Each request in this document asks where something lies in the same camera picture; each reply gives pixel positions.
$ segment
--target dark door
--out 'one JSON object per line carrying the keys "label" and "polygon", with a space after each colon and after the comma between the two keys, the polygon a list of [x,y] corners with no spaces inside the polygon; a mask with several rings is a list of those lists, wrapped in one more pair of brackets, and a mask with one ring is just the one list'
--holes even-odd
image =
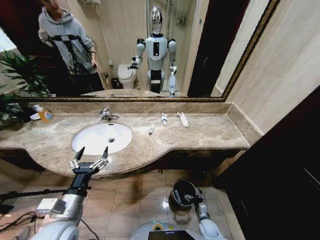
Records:
{"label": "dark door", "polygon": [[210,0],[188,97],[209,97],[219,77],[249,0]]}
{"label": "dark door", "polygon": [[247,240],[319,239],[320,87],[214,182]]}
{"label": "dark door", "polygon": [[21,54],[36,58],[41,73],[48,77],[50,91],[68,96],[70,79],[60,54],[38,37],[41,11],[38,0],[1,0],[0,27]]}

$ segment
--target person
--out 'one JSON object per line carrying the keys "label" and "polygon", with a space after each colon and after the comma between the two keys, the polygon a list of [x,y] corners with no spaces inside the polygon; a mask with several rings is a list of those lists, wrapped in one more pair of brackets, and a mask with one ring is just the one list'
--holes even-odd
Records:
{"label": "person", "polygon": [[104,90],[97,73],[97,51],[82,24],[58,0],[40,0],[40,40],[57,48],[72,79],[76,95]]}

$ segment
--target tile floor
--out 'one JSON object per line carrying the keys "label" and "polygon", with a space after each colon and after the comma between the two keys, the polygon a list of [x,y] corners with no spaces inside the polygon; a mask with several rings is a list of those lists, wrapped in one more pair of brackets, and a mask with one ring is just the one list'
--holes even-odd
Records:
{"label": "tile floor", "polygon": [[[205,172],[184,170],[148,171],[119,180],[95,179],[90,181],[92,189],[84,201],[82,219],[98,234],[101,240],[128,240],[135,230],[149,221],[167,221],[180,229],[198,230],[194,206],[190,211],[172,211],[168,206],[168,196],[174,183],[181,179],[191,180],[205,193],[205,201],[211,219],[218,225],[228,240],[244,239],[235,213],[225,192],[210,184],[210,176]],[[53,173],[38,174],[26,187],[25,192],[43,189],[63,189],[71,183],[71,178]],[[60,197],[60,193],[47,197]],[[34,211],[42,196],[21,197],[9,214],[0,219],[0,225],[12,222],[28,211]],[[23,226],[0,234],[0,240],[12,239]],[[88,240],[94,235],[81,222],[80,240]]]}

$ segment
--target black trash bin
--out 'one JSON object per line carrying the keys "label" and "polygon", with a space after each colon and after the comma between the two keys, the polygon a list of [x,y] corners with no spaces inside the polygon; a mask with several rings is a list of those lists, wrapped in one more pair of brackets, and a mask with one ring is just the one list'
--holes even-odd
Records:
{"label": "black trash bin", "polygon": [[185,210],[191,208],[192,202],[185,199],[185,195],[195,197],[197,195],[196,187],[186,179],[178,180],[169,196],[171,205],[177,210]]}
{"label": "black trash bin", "polygon": [[123,85],[120,83],[117,77],[111,79],[111,84],[113,89],[123,89]]}

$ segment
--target bottle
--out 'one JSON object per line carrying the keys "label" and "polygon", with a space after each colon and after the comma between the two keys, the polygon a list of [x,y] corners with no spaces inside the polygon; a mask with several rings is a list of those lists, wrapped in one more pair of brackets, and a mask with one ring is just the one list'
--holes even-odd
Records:
{"label": "bottle", "polygon": [[39,104],[36,104],[33,107],[39,113],[40,118],[45,123],[49,123],[54,119],[54,114],[51,113],[49,110],[45,109],[44,107],[41,107]]}

